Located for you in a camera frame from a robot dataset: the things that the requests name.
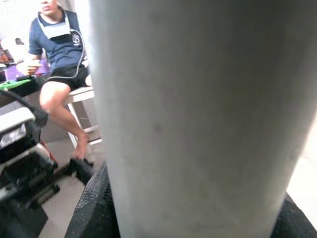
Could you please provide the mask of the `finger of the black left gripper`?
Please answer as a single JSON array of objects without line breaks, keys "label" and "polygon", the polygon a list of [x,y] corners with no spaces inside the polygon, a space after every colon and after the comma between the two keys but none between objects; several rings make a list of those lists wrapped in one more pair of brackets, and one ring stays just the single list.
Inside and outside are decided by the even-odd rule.
[{"label": "finger of the black left gripper", "polygon": [[54,172],[53,180],[57,181],[63,177],[75,175],[80,182],[86,185],[94,174],[94,163],[88,162],[86,158],[83,160],[71,158],[68,164]]}]

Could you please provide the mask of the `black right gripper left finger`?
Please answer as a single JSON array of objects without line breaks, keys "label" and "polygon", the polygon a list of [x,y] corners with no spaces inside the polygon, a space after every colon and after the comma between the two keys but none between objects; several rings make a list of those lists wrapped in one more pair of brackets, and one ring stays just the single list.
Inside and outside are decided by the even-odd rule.
[{"label": "black right gripper left finger", "polygon": [[65,237],[120,237],[105,162],[85,185],[73,212]]}]

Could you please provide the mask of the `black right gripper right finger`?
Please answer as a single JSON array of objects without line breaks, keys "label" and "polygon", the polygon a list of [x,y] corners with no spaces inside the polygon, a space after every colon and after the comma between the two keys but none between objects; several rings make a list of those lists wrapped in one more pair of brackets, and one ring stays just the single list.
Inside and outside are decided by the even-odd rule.
[{"label": "black right gripper right finger", "polygon": [[271,233],[272,238],[316,238],[317,231],[288,193]]}]

